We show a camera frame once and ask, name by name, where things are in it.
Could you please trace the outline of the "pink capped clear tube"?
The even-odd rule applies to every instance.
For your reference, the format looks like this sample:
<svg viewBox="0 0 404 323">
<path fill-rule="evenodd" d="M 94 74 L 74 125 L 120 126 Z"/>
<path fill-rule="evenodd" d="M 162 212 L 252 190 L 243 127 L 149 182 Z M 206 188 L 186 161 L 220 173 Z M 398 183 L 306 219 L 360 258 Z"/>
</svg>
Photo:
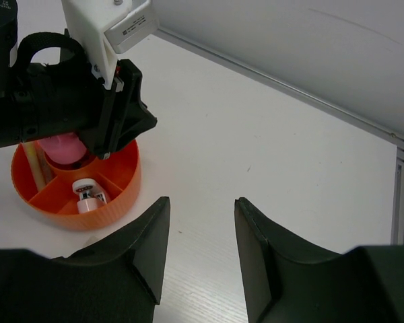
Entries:
<svg viewBox="0 0 404 323">
<path fill-rule="evenodd" d="M 38 144 L 53 162 L 61 165 L 78 162 L 87 152 L 75 133 L 43 138 Z"/>
</svg>

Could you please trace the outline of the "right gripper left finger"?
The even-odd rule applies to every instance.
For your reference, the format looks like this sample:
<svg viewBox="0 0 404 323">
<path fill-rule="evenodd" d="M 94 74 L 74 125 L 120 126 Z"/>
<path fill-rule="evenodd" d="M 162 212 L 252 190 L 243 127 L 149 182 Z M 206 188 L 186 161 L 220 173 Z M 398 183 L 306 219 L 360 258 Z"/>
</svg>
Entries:
<svg viewBox="0 0 404 323">
<path fill-rule="evenodd" d="M 0 322 L 151 322 L 160 303 L 170 199 L 69 257 L 0 250 Z"/>
</svg>

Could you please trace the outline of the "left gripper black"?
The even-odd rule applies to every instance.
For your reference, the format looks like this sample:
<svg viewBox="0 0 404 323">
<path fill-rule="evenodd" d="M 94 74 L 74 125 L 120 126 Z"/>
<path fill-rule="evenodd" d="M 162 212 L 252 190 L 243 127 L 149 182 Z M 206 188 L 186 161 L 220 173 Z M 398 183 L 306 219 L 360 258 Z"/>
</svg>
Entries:
<svg viewBox="0 0 404 323">
<path fill-rule="evenodd" d="M 158 119 L 141 99 L 142 72 L 129 59 L 120 60 L 110 90 L 102 90 L 95 125 L 78 132 L 88 151 L 108 159 L 140 134 L 153 129 Z"/>
</svg>

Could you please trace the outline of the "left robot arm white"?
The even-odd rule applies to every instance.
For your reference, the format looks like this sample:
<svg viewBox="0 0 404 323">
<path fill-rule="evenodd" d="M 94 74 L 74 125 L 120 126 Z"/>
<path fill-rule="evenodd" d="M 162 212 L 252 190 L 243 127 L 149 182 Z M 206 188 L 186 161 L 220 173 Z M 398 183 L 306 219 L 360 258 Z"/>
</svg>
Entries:
<svg viewBox="0 0 404 323">
<path fill-rule="evenodd" d="M 159 26 L 151 1 L 64 1 L 63 33 L 18 38 L 0 1 L 0 148 L 75 133 L 100 159 L 156 126 L 141 71 L 119 55 Z"/>
</svg>

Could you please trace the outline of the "yellow thin pen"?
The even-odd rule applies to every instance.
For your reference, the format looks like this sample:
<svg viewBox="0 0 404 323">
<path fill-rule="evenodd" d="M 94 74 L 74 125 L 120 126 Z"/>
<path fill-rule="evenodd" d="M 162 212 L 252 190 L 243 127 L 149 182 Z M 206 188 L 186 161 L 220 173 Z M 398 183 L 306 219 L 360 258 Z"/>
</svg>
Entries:
<svg viewBox="0 0 404 323">
<path fill-rule="evenodd" d="M 23 149 L 28 160 L 36 189 L 40 192 L 46 186 L 46 181 L 36 153 L 36 146 L 34 142 L 26 142 L 23 143 Z"/>
</svg>

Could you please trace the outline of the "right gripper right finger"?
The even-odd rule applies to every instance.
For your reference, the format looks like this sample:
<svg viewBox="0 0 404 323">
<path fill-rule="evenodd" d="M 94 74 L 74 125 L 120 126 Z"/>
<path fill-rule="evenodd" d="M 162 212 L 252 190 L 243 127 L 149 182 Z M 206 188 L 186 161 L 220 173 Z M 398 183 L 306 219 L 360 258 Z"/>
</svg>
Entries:
<svg viewBox="0 0 404 323">
<path fill-rule="evenodd" d="M 404 246 L 339 254 L 234 204 L 250 322 L 404 322 Z"/>
</svg>

